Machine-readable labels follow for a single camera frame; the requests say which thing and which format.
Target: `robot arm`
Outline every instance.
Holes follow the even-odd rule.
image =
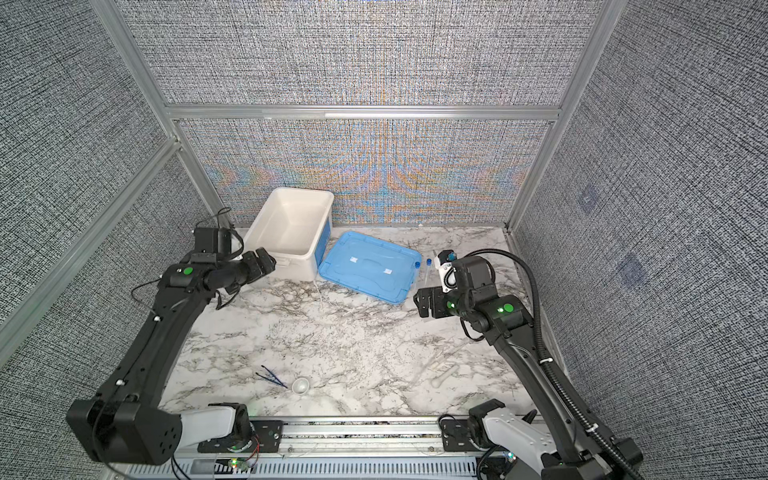
[[[151,312],[125,357],[92,398],[72,403],[67,423],[91,459],[160,465],[179,446],[232,431],[238,420],[233,406],[181,415],[157,407],[192,324],[217,289],[234,294],[275,270],[274,259],[261,248],[232,260],[242,249],[231,252],[230,232],[195,229],[194,250],[165,270]]]
[[[514,452],[542,478],[600,479],[623,478],[625,471],[593,438],[598,432],[611,439],[631,465],[642,460],[642,452],[632,439],[615,438],[613,432],[588,408],[558,364],[547,352],[537,351],[534,335],[535,321],[519,298],[499,296],[493,281],[493,270],[487,260],[467,256],[455,259],[442,252],[439,268],[443,272],[441,286],[420,289],[414,302],[421,317],[432,311],[435,318],[458,316],[462,322],[485,337],[499,355],[512,367],[547,423],[551,438],[542,435],[528,423],[516,419],[498,400],[491,400],[470,409],[469,428],[472,440],[482,448],[501,445]],[[588,421],[585,429],[574,413],[566,407],[553,382],[541,367],[549,363],[555,378]]]

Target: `blue plastic lid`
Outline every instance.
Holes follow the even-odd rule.
[[[346,232],[328,252],[318,273],[326,280],[374,296],[402,303],[415,279],[419,252],[357,232]]]

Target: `mounting plate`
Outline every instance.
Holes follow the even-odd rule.
[[[280,448],[280,440],[283,438],[283,422],[280,420],[251,420],[253,434],[259,439],[260,453],[277,453]],[[198,453],[252,453],[256,450],[256,443],[251,442],[246,448],[238,452],[230,449],[238,447],[238,443],[226,439],[211,439],[197,444]]]
[[[439,422],[442,430],[442,448],[446,452],[480,452],[469,441],[469,428],[466,419],[444,418]]]

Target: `red wire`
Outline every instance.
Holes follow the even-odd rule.
[[[259,436],[258,435],[254,435],[253,437],[256,439],[256,450],[253,450],[253,453],[251,453],[250,457],[248,457],[246,459],[246,462],[248,462],[248,460],[251,460],[254,455],[256,456],[256,462],[259,461],[259,444],[261,442],[259,442]]]

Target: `white pestle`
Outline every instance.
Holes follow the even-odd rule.
[[[456,373],[456,370],[458,370],[458,365],[452,366],[451,368],[448,369],[447,372],[445,372],[442,375],[432,379],[432,381],[429,382],[429,384],[432,385],[435,388],[440,387],[440,385],[442,385],[442,383],[445,381],[445,379],[447,379],[448,377],[450,377],[451,375]]]

